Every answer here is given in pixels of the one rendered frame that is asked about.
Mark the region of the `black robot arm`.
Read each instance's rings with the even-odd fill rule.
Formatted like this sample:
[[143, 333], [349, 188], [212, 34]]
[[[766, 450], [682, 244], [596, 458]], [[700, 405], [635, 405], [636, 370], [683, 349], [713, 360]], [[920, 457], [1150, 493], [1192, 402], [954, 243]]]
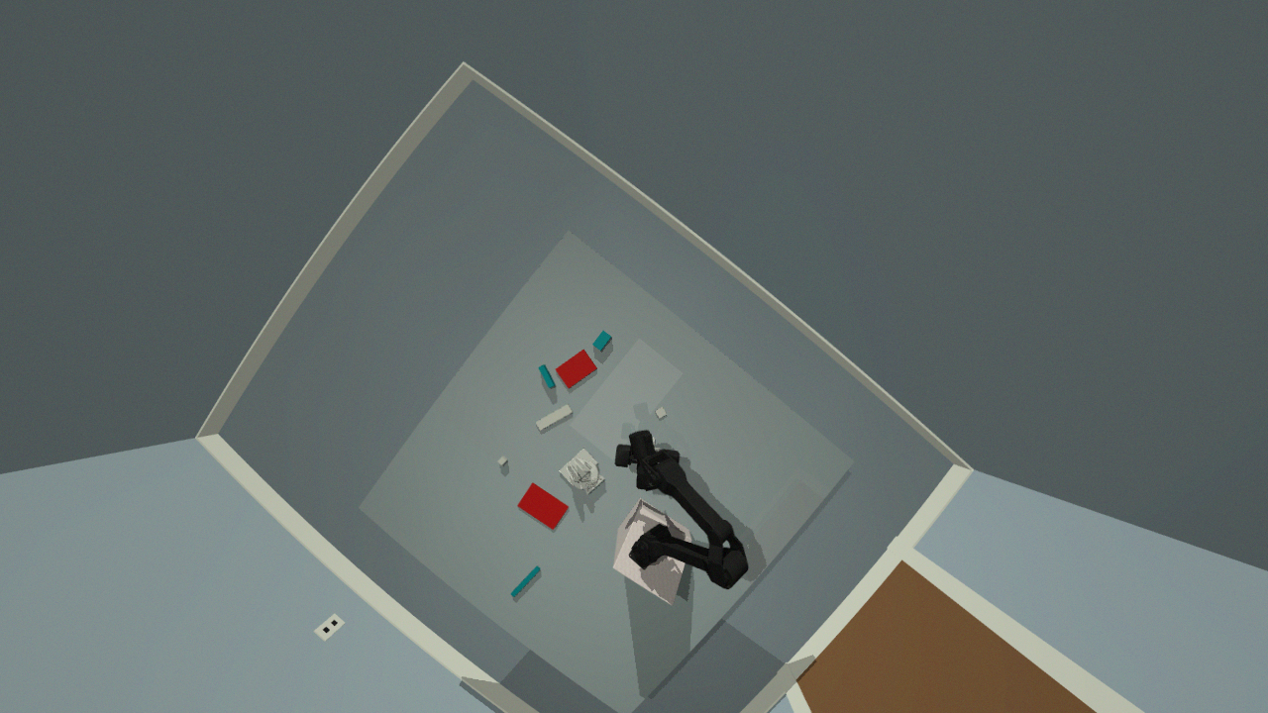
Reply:
[[[654, 525], [650, 532], [640, 535], [631, 547], [629, 557], [642, 568], [656, 562], [661, 556], [670, 556], [680, 559], [685, 565], [694, 565], [709, 573], [709, 579], [720, 587], [732, 587], [738, 579], [748, 571], [744, 548], [734, 535], [734, 529], [729, 521], [716, 515], [714, 507], [702, 501], [700, 494], [686, 481], [686, 473], [666, 450], [654, 450], [650, 433], [633, 433], [629, 435], [634, 458], [639, 461], [637, 466], [638, 490], [661, 490], [678, 500], [683, 510], [691, 515], [700, 525], [702, 533], [709, 537], [709, 548], [692, 546], [683, 539], [676, 539], [670, 534], [670, 527]], [[662, 459], [662, 463], [658, 461]], [[723, 543], [729, 543], [730, 548], [724, 548]], [[644, 571], [645, 571], [644, 568]]]

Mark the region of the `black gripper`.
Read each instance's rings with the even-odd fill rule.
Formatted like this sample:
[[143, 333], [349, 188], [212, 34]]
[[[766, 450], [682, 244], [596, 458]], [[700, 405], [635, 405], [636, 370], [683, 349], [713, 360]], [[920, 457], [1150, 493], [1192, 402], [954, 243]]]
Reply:
[[[681, 455], [678, 450], [666, 450], [666, 452], [670, 453], [670, 455], [675, 458], [675, 461], [680, 461]], [[633, 455], [631, 444], [618, 444], [615, 466], [631, 466], [631, 463], [637, 463], [637, 466], [639, 463], [639, 461]]]

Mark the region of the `beige flat bar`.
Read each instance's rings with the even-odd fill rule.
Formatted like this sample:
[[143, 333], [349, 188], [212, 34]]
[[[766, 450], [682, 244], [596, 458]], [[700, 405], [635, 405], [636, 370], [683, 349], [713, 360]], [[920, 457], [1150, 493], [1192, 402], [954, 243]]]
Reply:
[[568, 403], [567, 403], [566, 407], [562, 407], [558, 411], [552, 412], [552, 414], [547, 415], [545, 417], [541, 417], [540, 420], [538, 420], [536, 421], [536, 426], [539, 428], [539, 430], [541, 430], [545, 426], [549, 426], [553, 422], [558, 421], [559, 419], [566, 417], [571, 412], [572, 412], [571, 406], [568, 406]]

